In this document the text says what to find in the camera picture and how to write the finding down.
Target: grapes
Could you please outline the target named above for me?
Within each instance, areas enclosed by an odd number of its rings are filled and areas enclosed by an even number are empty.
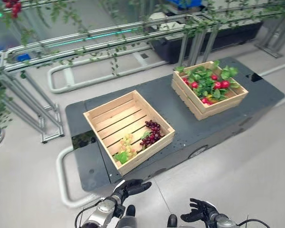
[[[161,126],[157,122],[145,121],[146,127],[151,130],[150,135],[147,135],[144,139],[142,139],[142,142],[140,143],[141,146],[145,146],[146,148],[149,145],[152,145],[156,143],[158,140],[160,140],[164,135],[161,135]]]

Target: green light strip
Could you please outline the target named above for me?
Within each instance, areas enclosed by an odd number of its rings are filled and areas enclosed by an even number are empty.
[[[129,30],[121,31],[121,32],[113,32],[113,33],[108,33],[108,34],[99,35],[99,36],[95,36],[95,37],[90,37],[90,38],[87,38],[87,39],[95,39],[95,38],[99,38],[99,37],[107,37],[107,36],[115,35],[115,34],[119,34],[119,33],[131,32],[133,30],[137,30],[137,29],[135,28],[135,29],[129,29]],[[60,45],[65,45],[65,44],[76,43],[76,42],[87,40],[87,39],[78,39],[78,40],[69,41],[69,42],[62,43],[62,44],[55,44],[55,45],[49,46],[49,48],[60,46]]]

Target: red radish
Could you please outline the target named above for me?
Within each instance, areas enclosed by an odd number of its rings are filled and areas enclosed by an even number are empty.
[[[11,2],[9,1],[9,2],[5,3],[5,7],[6,7],[6,8],[11,8],[11,7],[12,7]]]
[[[182,79],[187,85],[189,85],[188,79],[187,78],[183,78]]]
[[[199,84],[197,82],[192,82],[191,87],[197,89]]]
[[[212,80],[216,81],[218,77],[216,75],[211,75]]]
[[[16,5],[13,6],[12,12],[13,14],[17,14],[19,12],[19,8],[16,7]]]
[[[227,81],[227,80],[224,80],[224,81],[221,82],[221,87],[224,88],[224,89],[228,88],[229,85],[230,85],[230,82]]]
[[[220,89],[220,88],[221,88],[221,83],[220,83],[220,82],[215,82],[213,88],[214,88],[214,89]]]
[[[15,6],[16,6],[18,9],[20,9],[20,8],[21,8],[21,2],[17,2],[17,3],[15,4]]]
[[[209,101],[208,101],[208,99],[207,99],[207,98],[205,98],[205,97],[204,97],[204,98],[202,98],[202,99],[201,99],[201,101],[202,101],[202,103],[203,103],[203,104],[207,104],[207,103],[209,102]]]

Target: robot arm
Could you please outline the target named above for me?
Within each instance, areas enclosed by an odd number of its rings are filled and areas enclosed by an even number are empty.
[[[96,205],[96,210],[81,228],[106,228],[112,217],[120,218],[124,214],[123,202],[126,198],[149,189],[151,184],[151,182],[143,184],[142,180],[122,181],[110,197],[105,198]],[[77,228],[77,219],[75,220],[75,228]]]
[[[220,214],[214,205],[198,199],[190,199],[191,213],[183,214],[180,218],[185,222],[202,220],[206,228],[238,228],[237,224],[226,215]]]

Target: gray floor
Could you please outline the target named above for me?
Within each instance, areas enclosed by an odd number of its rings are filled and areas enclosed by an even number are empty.
[[[235,57],[258,73],[285,63],[285,56],[274,59],[252,43],[217,51],[210,59],[226,56]],[[131,66],[131,59],[126,58],[122,64]],[[109,62],[92,64],[91,70],[79,69],[77,74],[83,75],[81,79],[102,76],[107,74],[104,67],[109,66]],[[32,69],[30,73],[63,111],[70,103],[159,78],[170,74],[172,69],[170,65],[160,66],[58,95],[48,91],[46,72],[49,67]],[[285,92],[284,71],[269,75],[266,80]],[[7,128],[0,145],[0,227],[73,227],[79,209],[69,209],[62,204],[55,168],[57,155],[71,144],[66,117],[62,115],[66,136],[48,144],[41,144],[39,134],[16,116]],[[81,189],[72,154],[66,158],[66,171],[72,198],[86,195]],[[189,212],[189,198],[194,197],[213,202],[236,222],[249,215],[272,228],[285,228],[285,105],[271,110],[248,131],[151,181],[153,185],[148,191],[126,201],[126,205],[136,206],[139,227],[165,227],[170,213],[179,216]],[[193,225],[204,227],[202,223]]]

